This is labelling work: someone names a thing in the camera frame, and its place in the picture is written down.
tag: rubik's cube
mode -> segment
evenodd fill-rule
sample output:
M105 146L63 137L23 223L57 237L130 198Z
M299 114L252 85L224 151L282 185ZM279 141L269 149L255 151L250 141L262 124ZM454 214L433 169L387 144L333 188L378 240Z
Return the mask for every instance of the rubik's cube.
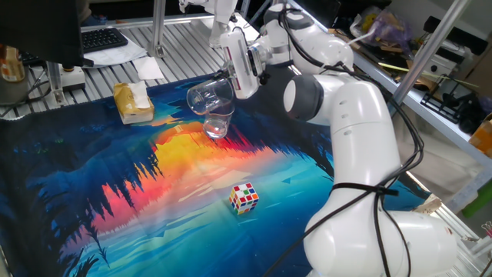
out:
M229 197L229 202L238 215L254 210L258 200L260 197L250 183L235 186Z

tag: robotic arm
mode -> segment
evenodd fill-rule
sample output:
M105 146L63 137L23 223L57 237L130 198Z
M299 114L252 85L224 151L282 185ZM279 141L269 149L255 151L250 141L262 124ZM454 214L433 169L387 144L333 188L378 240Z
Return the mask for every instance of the robotic arm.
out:
M238 0L179 0L179 9L186 12L188 5L200 5L205 11L214 15L214 24L209 43L212 48L220 47L219 38L228 30L228 23L234 14Z
M379 89L346 72L317 75L323 69L297 51L286 26L278 21L283 9L280 4L267 11L267 34L250 46L239 28L223 34L221 45L237 98L251 97L268 80L266 64L294 62L302 75L294 77L285 89L286 112L291 118L331 127L334 184L340 188L332 191L324 207L309 221L308 230L365 193L347 184L374 187L399 169L401 161L391 117ZM312 58L323 65L344 65L352 70L354 55L349 45L323 32L301 12L286 16L287 28ZM391 218L376 201L374 197L362 198L304 239L306 256L313 267L309 276L407 276L409 272L412 276L429 276L453 266L456 241L444 222L415 212L389 212ZM377 239L377 230L381 240ZM382 262L381 244L387 262Z

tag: tissue box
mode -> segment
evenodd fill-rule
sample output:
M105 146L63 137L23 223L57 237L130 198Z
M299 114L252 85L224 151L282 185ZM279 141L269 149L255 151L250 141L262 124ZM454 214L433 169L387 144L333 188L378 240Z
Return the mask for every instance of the tissue box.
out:
M470 143L492 158L492 114L489 114L482 125L470 138Z
M115 84L115 102L123 124L148 122L154 119L154 105L148 97L150 108L137 108L135 98L128 84Z

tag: black cable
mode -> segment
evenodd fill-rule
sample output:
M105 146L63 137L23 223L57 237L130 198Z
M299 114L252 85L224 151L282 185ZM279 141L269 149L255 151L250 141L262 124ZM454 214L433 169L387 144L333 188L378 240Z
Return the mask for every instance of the black cable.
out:
M244 41L246 42L246 49L248 49L248 40L246 39L246 34L244 33L243 29L241 27L236 26L232 29L232 31L234 32L236 29L238 29L239 31L241 31L241 33L243 33Z
M25 103L33 103L33 102L39 101L39 100L43 99L44 97L46 97L50 92L52 92L51 87L47 88L46 92L43 93L43 95L41 95L41 96L26 99Z
M424 33L424 34L423 34L423 35L422 35L422 36L418 39L418 41L419 41L419 42L423 42L423 41L427 38L427 36L428 36L428 35L429 35L429 33L428 33L428 32L425 32L425 33Z
M191 5L188 4L186 6L186 8L184 8L184 15L183 15L183 17L186 17L188 15L188 13L190 12L190 7L191 7Z
M299 11L299 10L298 9L295 9L295 8L286 8L286 6L284 6L284 9L279 14L278 21L279 21L279 23L282 23L282 25L283 25L282 27L287 32L288 38L290 39L292 45L294 46L294 48L296 49L296 51L298 51L299 55L302 58L304 58L306 61L310 62L312 65L315 65L317 67L323 68L324 71L322 73L326 72L327 70L331 70L331 71L335 71L335 72L344 72L344 73L347 73L347 74L349 74L351 76L354 76L357 79L363 79L365 81L369 81L369 82L374 83L376 86L379 87L379 89L381 90L381 93L383 93L383 92L386 91L386 89L379 82L376 82L370 76L358 74L356 72L352 72L352 71L350 71L349 68L347 68L347 66L343 65L343 63L341 64L342 68L337 68L337 66L340 66L340 62L338 62L335 66L332 66L332 65L324 65L322 62L319 62L318 60L316 60L315 58L313 58L312 56L310 56L300 46L300 44L298 43L297 39L293 36L291 29L288 27L287 13L289 11ZM394 172L392 172L385 179L383 179L379 184L377 184L377 186L387 187L387 188L391 187L397 181L398 177L401 174L405 173L406 171L408 171L410 169L413 169L415 166L417 166L418 164L420 164L421 161L422 161L422 158L424 157L424 141L422 140L422 138L418 134L417 129L415 128L415 126L413 125L413 123L411 122L411 120L408 118L407 114L400 107L400 105L398 105L398 103L396 103L396 101L394 101L393 97L390 97L389 98L389 102L390 102L390 104L392 106L394 106L396 112L402 117L402 119L404 120L404 124L407 126L407 128L408 128L408 130L409 130L409 132L411 134L411 137L412 137L412 139L414 141L414 153L404 162L404 164L400 168L398 168L397 170L395 170ZM347 203L346 205L344 205L344 206L340 207L339 209L333 211L329 215L326 215L319 222L316 222L316 224L314 224L311 228L309 228L294 244L292 244L281 255L281 257L266 271L266 273L264 274L264 277L270 275L273 272L273 270L278 265L280 265L280 263L282 262L282 260L285 259L285 257L287 257L287 255L297 245L299 245L304 240L304 238L306 238L309 234L311 234L319 225L323 224L324 222L326 222L332 216L334 216L337 213L343 211L344 209L352 206L355 202L358 202L359 200L361 200L362 198L366 197L367 195L369 195L371 193L372 192L365 192L364 194L360 195L359 197L357 197L356 199L354 199L351 202ZM406 239L404 237L404 234L401 231L400 227L396 223L396 221L389 214L389 212L387 212L387 210L384 208L384 204L383 204L383 201L381 199L381 194L376 193L376 196L374 198L374 210L373 210L373 213L374 213L374 227L376 228L377 243L378 243L379 248L380 248L380 251L381 251L381 258L383 260L384 271L385 271L387 277L391 277L389 266L387 264L386 253L384 251L384 245L383 245L383 239L382 239L382 236L381 236L381 230L380 230L380 226L379 226L378 206L379 206L380 200L381 200L382 210L387 215L387 217L391 220L391 222L394 224L394 226L397 228L397 230L398 230L398 232L400 234L400 237L401 237L401 239L402 239L402 241L404 243L405 251L407 253L407 262L408 262L408 274L407 274L407 276L410 276L410 274L411 274L411 257L410 257L410 251L408 249L407 241L406 241Z

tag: glass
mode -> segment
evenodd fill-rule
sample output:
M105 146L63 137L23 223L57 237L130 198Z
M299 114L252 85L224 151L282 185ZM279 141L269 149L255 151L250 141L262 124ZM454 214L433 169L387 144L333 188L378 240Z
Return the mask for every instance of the glass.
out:
M229 102L226 105L216 108L205 116L203 132L210 139L224 138L231 123L232 114L234 113L234 103Z
M204 115L227 105L234 98L234 89L227 78L208 80L188 90L186 101L197 115Z

